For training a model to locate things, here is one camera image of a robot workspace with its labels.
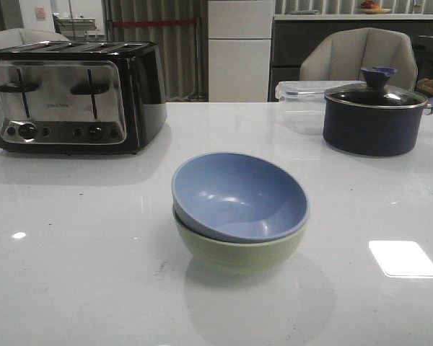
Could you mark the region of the blue bowl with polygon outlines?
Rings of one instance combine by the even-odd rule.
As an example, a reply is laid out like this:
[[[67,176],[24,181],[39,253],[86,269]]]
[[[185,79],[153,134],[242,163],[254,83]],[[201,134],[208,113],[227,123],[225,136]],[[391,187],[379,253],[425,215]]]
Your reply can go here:
[[[273,241],[298,231],[309,216],[296,179],[246,154],[195,156],[176,169],[171,188],[178,218],[197,234],[220,241]]]

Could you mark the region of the green bowl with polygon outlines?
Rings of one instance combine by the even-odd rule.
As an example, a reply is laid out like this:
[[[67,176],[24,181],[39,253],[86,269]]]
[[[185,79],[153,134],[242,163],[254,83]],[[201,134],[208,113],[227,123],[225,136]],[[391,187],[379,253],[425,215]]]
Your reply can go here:
[[[282,238],[244,244],[197,234],[180,220],[175,211],[172,214],[182,242],[198,261],[215,270],[236,275],[264,272],[286,262],[300,245],[310,218],[307,214],[296,231]]]

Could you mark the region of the clear plastic food container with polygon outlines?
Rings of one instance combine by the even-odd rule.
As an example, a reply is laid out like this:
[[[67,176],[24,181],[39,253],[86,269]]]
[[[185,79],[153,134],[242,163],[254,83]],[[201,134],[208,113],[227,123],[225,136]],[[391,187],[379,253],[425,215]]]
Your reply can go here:
[[[325,116],[324,91],[363,81],[280,81],[275,88],[283,124],[304,135],[321,135]]]

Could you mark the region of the white refrigerator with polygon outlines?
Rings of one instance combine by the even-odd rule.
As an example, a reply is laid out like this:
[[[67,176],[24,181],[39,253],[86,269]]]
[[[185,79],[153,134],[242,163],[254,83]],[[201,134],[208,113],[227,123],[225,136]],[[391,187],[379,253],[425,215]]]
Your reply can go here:
[[[210,102],[268,98],[273,1],[208,3]]]

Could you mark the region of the dark kitchen counter cabinet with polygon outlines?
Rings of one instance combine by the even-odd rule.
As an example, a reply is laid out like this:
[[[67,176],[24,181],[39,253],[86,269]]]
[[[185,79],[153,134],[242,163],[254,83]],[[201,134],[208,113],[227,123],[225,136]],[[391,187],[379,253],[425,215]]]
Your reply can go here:
[[[306,57],[328,35],[363,27],[407,34],[415,48],[419,79],[433,79],[433,14],[276,15],[271,41],[268,101],[280,81],[298,80]]]

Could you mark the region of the dark blue saucepan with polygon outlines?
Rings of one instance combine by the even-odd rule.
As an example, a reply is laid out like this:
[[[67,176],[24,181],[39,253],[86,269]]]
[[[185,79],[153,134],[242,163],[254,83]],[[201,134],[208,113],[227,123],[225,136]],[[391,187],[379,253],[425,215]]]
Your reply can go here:
[[[418,107],[371,108],[326,100],[323,137],[334,148],[363,156],[397,156],[416,145],[421,117],[433,114],[433,97]]]

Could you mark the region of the beige chair right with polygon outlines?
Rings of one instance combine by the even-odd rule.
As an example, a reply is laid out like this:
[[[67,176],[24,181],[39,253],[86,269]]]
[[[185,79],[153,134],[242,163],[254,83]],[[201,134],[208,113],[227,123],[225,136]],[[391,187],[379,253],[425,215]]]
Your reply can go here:
[[[389,84],[412,90],[418,68],[410,37],[402,32],[365,27],[335,32],[324,39],[300,67],[301,81],[363,79],[361,68],[397,70]]]

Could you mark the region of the beige chair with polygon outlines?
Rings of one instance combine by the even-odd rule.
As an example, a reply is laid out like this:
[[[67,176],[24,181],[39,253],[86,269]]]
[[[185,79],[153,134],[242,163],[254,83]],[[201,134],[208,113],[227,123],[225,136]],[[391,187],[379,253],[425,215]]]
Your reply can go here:
[[[40,43],[43,41],[69,41],[69,39],[56,32],[25,28],[12,28],[0,31],[0,49]]]
[[[418,68],[410,37],[402,32],[365,27],[335,32],[324,39],[300,67],[301,81],[363,79],[361,68],[397,70],[389,84],[412,90]]]

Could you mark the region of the black and chrome toaster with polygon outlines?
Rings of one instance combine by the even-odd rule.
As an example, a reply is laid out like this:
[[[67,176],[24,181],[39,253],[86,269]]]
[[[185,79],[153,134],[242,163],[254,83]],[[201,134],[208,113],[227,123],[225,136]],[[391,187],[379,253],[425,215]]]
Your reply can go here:
[[[129,154],[167,117],[159,48],[45,41],[0,49],[0,148],[31,154]]]

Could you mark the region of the red barrier tape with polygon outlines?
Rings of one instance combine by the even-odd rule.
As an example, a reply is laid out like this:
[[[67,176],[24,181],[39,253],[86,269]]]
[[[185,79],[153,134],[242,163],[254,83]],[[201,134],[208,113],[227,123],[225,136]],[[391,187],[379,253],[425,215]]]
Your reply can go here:
[[[157,20],[157,21],[136,21],[136,22],[114,22],[114,27],[169,27],[180,25],[193,25],[196,22],[194,18],[174,19],[174,20]]]

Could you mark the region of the glass pot lid blue knob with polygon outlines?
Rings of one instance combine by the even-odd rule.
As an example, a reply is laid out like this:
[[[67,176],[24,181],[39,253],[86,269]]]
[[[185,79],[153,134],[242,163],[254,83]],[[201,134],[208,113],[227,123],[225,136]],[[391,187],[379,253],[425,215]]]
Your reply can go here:
[[[324,91],[326,100],[371,108],[418,107],[427,103],[423,94],[389,85],[398,69],[385,66],[361,67],[363,83],[346,84]]]

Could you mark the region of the fruit plate on counter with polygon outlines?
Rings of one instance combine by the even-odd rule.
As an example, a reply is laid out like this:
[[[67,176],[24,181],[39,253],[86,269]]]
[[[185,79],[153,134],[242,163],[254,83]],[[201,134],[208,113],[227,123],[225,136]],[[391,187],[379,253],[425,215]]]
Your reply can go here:
[[[392,11],[392,9],[390,8],[381,7],[379,4],[372,0],[363,1],[359,5],[358,10],[363,14],[387,14]]]

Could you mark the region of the beige chair left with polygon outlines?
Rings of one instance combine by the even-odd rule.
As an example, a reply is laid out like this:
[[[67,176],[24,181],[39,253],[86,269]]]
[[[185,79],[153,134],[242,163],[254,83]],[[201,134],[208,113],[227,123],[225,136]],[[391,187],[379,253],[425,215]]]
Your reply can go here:
[[[69,39],[56,32],[25,28],[12,28],[0,31],[0,49],[40,43],[43,41],[69,41]]]

